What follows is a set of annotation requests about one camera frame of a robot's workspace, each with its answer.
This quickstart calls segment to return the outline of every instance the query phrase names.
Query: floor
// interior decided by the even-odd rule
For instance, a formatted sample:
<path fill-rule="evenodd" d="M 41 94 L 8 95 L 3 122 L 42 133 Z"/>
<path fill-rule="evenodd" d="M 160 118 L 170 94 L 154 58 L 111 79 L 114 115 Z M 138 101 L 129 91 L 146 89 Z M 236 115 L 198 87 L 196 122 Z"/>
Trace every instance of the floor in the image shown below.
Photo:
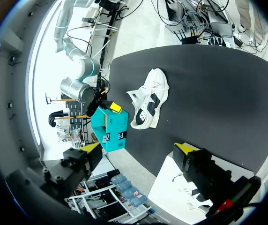
<path fill-rule="evenodd" d="M 143 49 L 181 44 L 178 39 L 165 28 L 164 24 L 154 11 L 150 1 L 151 0 L 145 0 L 131 16 L 114 25 L 119 27 L 119 31 L 117 35 L 112 38 L 111 43 L 107 47 L 106 62 L 111 62 L 114 58 Z M 129 12 L 136 8 L 139 2 L 140 1 L 129 0 L 127 3 L 130 8 Z M 163 0 L 159 1 L 159 8 L 160 14 L 162 16 L 166 15 Z M 235 1 L 229 2 L 227 10 L 234 21 L 234 24 L 238 27 L 239 13 Z M 253 22 L 254 16 L 252 6 L 250 8 L 250 15 Z M 238 34 L 236 28 L 235 35 L 241 38 L 244 43 L 248 43 L 249 37 L 247 35 L 251 37 L 253 36 L 253 25 L 246 31 L 246 34 Z M 265 42 L 263 42 L 267 47 L 261 53 L 256 52 L 255 49 L 249 46 L 243 47 L 243 49 L 240 50 L 254 53 L 256 56 L 268 61 L 267 41 L 268 33 Z M 124 173 L 144 194 L 149 193 L 155 180 L 154 175 L 142 167 L 125 149 L 108 153 L 108 158 L 114 167 L 119 168 L 120 171 Z M 267 172 L 268 157 L 257 173 L 257 176 L 263 178 Z"/>

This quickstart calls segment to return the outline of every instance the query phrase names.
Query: black tabletop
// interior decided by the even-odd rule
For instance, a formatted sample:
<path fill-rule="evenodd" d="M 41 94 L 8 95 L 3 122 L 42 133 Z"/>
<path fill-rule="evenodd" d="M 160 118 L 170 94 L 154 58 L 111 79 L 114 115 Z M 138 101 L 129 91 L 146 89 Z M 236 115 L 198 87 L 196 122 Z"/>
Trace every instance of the black tabletop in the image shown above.
<path fill-rule="evenodd" d="M 135 130 L 129 90 L 137 90 L 152 68 L 170 86 L 156 129 Z M 174 45 L 116 58 L 108 99 L 129 112 L 126 150 L 157 176 L 175 142 L 257 173 L 268 155 L 268 62 L 235 49 Z"/>

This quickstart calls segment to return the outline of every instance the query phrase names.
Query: white shelf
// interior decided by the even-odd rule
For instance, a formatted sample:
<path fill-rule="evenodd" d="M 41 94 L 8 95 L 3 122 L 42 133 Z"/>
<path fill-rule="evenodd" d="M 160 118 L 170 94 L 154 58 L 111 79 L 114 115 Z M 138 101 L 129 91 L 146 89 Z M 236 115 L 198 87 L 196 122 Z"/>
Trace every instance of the white shelf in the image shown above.
<path fill-rule="evenodd" d="M 88 181 L 97 180 L 97 179 L 100 179 L 103 177 L 105 177 L 105 176 L 91 179 Z M 81 183 L 84 183 L 86 188 L 88 187 L 86 184 L 86 181 L 83 181 Z M 111 195 L 114 197 L 115 201 L 112 203 L 109 203 L 107 205 L 98 207 L 97 210 L 105 208 L 105 207 L 110 207 L 113 204 L 119 203 L 125 209 L 126 213 L 124 213 L 116 218 L 113 218 L 113 219 L 109 220 L 108 222 L 119 222 L 119 223 L 123 223 L 123 224 L 130 224 L 130 223 L 137 222 L 139 217 L 147 215 L 146 212 L 151 209 L 151 207 L 145 207 L 144 205 L 140 205 L 138 207 L 129 206 L 130 205 L 129 201 L 121 202 L 121 200 L 112 191 L 112 188 L 115 188 L 115 185 L 109 185 L 107 187 L 101 188 L 99 190 L 91 191 L 91 192 L 87 188 L 87 190 L 88 190 L 87 193 L 82 194 L 82 195 L 72 196 L 72 197 L 69 197 L 69 199 L 73 200 L 73 202 L 75 204 L 75 208 L 77 209 L 78 213 L 81 213 L 81 211 L 80 211 L 80 209 L 75 201 L 75 199 L 81 198 L 87 212 L 89 212 L 94 219 L 97 219 L 97 216 L 95 215 L 94 211 L 90 208 L 89 204 L 87 203 L 86 198 L 90 195 L 95 195 L 95 194 L 109 190 Z"/>

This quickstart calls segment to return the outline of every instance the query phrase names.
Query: water bottle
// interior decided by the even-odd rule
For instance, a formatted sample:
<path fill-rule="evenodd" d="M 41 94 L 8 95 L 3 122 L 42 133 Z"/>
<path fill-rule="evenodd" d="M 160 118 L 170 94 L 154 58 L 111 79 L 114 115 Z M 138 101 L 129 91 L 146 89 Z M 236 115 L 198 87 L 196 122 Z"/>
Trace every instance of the water bottle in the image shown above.
<path fill-rule="evenodd" d="M 128 181 L 128 180 L 125 180 L 125 181 L 119 183 L 118 185 L 116 185 L 116 189 L 117 189 L 120 193 L 126 191 L 127 189 L 129 189 L 129 188 L 131 188 L 131 187 L 132 187 L 132 184 L 131 184 L 131 182 Z"/>
<path fill-rule="evenodd" d="M 138 194 L 137 196 L 130 199 L 130 204 L 133 205 L 134 207 L 138 207 L 141 204 L 146 203 L 147 200 L 148 200 L 147 196 Z"/>
<path fill-rule="evenodd" d="M 111 178 L 111 182 L 114 185 L 117 185 L 125 180 L 126 180 L 126 177 L 123 174 L 119 174 Z"/>
<path fill-rule="evenodd" d="M 131 187 L 128 190 L 124 191 L 121 195 L 126 199 L 130 199 L 139 194 L 139 190 L 136 187 Z"/>

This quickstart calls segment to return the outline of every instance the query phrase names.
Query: shoelace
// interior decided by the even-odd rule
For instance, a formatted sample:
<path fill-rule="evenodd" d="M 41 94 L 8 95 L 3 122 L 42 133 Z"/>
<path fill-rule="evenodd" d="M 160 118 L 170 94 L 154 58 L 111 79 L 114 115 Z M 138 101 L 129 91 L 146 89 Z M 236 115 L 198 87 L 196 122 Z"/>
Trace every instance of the shoelace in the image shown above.
<path fill-rule="evenodd" d="M 147 86 L 147 85 L 143 85 L 142 87 L 145 88 L 145 89 L 151 89 L 151 90 L 168 90 L 170 87 L 168 86 L 167 88 L 157 88 L 156 86 L 160 85 L 159 82 L 157 81 L 154 81 L 153 82 L 153 85 L 151 86 Z"/>

